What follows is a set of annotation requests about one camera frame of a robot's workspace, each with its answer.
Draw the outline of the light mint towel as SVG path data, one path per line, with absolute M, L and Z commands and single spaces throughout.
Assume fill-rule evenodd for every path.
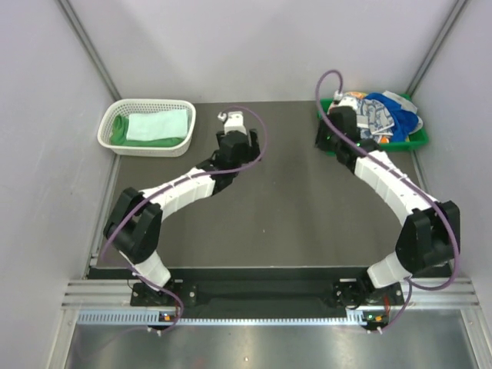
M 128 116 L 127 138 L 150 141 L 161 138 L 185 138 L 188 134 L 188 112 L 186 109 L 134 113 Z

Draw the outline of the green microfiber towel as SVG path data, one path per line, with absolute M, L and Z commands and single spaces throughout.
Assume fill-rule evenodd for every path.
M 161 138 L 150 141 L 138 141 L 127 138 L 129 119 L 117 115 L 112 123 L 110 143 L 116 146 L 143 147 L 143 148 L 172 148 L 184 141 L 183 138 Z

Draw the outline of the white perforated plastic basket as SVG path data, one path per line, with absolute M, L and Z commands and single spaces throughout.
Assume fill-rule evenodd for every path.
M 127 98 L 107 109 L 97 139 L 117 155 L 176 158 L 188 150 L 195 120 L 188 101 Z

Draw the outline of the blue white patterned towel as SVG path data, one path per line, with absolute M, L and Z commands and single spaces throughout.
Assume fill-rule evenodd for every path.
M 383 103 L 374 99 L 358 99 L 356 113 L 361 138 L 370 138 L 377 143 L 390 141 L 395 123 Z

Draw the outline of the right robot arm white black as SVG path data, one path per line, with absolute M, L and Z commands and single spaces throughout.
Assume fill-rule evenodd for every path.
M 337 106 L 320 114 L 315 145 L 363 181 L 393 211 L 402 229 L 395 249 L 356 278 L 358 298 L 376 304 L 387 289 L 460 255 L 460 210 L 422 191 L 375 140 L 362 138 L 356 112 Z

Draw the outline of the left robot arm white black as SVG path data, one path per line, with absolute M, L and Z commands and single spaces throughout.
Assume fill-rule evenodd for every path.
M 223 191 L 239 171 L 260 160 L 258 133 L 254 129 L 220 131 L 218 149 L 186 174 L 155 188 L 126 188 L 120 194 L 103 229 L 108 244 L 129 263 L 148 286 L 156 304 L 174 296 L 171 273 L 157 252 L 162 222 L 188 205 Z

